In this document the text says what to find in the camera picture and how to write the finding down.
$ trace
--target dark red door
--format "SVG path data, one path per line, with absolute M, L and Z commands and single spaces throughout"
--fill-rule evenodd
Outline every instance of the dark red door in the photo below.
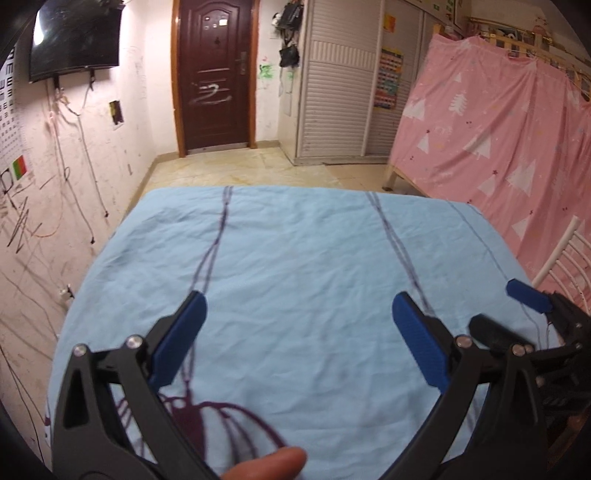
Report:
M 181 101 L 187 150 L 248 142 L 252 0 L 182 0 Z

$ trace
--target green drawing on wall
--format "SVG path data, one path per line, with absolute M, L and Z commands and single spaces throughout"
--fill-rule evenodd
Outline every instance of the green drawing on wall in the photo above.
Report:
M 272 80 L 273 79 L 273 65 L 265 63 L 259 65 L 259 78 L 261 80 Z

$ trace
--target bed leg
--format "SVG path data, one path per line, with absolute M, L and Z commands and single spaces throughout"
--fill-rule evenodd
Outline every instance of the bed leg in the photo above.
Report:
M 382 189 L 386 192 L 391 192 L 394 190 L 394 184 L 396 183 L 396 179 L 398 178 L 398 174 L 395 172 L 394 167 L 392 165 L 388 165 L 386 168 L 386 175 L 384 178 L 384 184 L 382 185 Z

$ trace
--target black bag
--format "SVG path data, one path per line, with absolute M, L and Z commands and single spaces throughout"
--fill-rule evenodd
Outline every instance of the black bag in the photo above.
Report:
M 284 69 L 286 67 L 297 67 L 300 64 L 300 52 L 296 45 L 290 45 L 279 51 L 281 55 L 281 62 L 279 66 Z
M 285 6 L 283 15 L 279 20 L 277 28 L 282 30 L 299 30 L 304 17 L 304 5 L 301 0 L 290 2 Z

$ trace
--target white louvered wardrobe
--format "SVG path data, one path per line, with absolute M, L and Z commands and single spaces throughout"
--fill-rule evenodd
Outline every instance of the white louvered wardrobe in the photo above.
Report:
M 292 162 L 386 162 L 433 26 L 449 24 L 443 13 L 449 1 L 307 0 L 302 66 L 282 72 L 279 140 Z M 434 8 L 439 4 L 443 11 Z M 394 33 L 383 29 L 384 14 L 395 17 Z M 374 108 L 382 48 L 404 55 L 393 110 Z

